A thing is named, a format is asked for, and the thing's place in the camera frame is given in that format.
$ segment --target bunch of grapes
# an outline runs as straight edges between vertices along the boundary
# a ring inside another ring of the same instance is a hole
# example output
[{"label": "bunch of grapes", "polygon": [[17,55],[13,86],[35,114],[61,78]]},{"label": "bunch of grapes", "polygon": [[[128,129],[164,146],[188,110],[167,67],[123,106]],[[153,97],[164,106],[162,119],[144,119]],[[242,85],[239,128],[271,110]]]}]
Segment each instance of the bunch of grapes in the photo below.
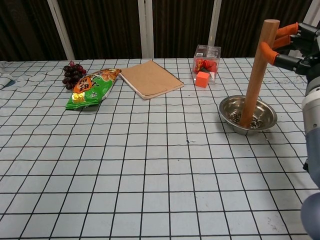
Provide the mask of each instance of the bunch of grapes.
[{"label": "bunch of grapes", "polygon": [[62,80],[62,83],[65,84],[65,88],[68,90],[73,89],[77,82],[82,79],[83,75],[87,73],[80,64],[75,64],[73,61],[70,61],[69,65],[64,66],[63,70],[65,71],[65,78]]}]

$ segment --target chip bag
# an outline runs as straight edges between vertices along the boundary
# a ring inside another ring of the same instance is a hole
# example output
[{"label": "chip bag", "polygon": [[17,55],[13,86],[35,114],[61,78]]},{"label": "chip bag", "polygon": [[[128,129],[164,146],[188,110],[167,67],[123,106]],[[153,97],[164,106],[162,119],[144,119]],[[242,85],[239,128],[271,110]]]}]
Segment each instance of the chip bag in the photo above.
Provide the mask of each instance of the chip bag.
[{"label": "chip bag", "polygon": [[65,109],[73,110],[101,103],[108,96],[120,72],[120,69],[103,69],[80,79]]}]

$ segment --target table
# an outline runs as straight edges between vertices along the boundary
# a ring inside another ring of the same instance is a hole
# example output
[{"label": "table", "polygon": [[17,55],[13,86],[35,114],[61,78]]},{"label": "table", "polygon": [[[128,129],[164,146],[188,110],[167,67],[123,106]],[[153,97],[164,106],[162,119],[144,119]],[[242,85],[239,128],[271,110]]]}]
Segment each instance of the table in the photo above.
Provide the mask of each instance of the table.
[{"label": "table", "polygon": [[[147,59],[76,61],[88,73]],[[154,59],[184,87],[142,100],[118,79],[100,106],[65,110],[67,61],[1,62],[0,239],[305,240],[306,80],[268,66],[270,130],[234,133],[218,112],[245,95],[253,58],[221,59],[195,87],[192,59]]]}]

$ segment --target dark curtain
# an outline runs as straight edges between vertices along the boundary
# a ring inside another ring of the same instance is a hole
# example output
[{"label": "dark curtain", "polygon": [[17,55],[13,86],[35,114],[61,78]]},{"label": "dark curtain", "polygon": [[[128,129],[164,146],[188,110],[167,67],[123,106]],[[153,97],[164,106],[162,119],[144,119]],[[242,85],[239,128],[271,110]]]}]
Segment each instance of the dark curtain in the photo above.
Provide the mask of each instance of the dark curtain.
[{"label": "dark curtain", "polygon": [[214,0],[153,0],[155,58],[193,58],[208,44]]},{"label": "dark curtain", "polygon": [[215,45],[221,56],[254,57],[265,19],[280,20],[280,28],[302,22],[312,0],[223,0]]},{"label": "dark curtain", "polygon": [[141,58],[137,0],[58,0],[76,59]]},{"label": "dark curtain", "polygon": [[0,0],[0,60],[65,60],[46,0]]}]

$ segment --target orange cube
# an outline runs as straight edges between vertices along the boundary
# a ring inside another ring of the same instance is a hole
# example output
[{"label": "orange cube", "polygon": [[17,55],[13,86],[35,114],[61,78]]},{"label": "orange cube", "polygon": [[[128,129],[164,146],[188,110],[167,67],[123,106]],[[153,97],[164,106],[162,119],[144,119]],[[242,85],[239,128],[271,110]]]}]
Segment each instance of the orange cube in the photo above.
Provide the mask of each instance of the orange cube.
[{"label": "orange cube", "polygon": [[198,87],[206,88],[208,86],[210,74],[200,71],[195,77],[195,85]]}]

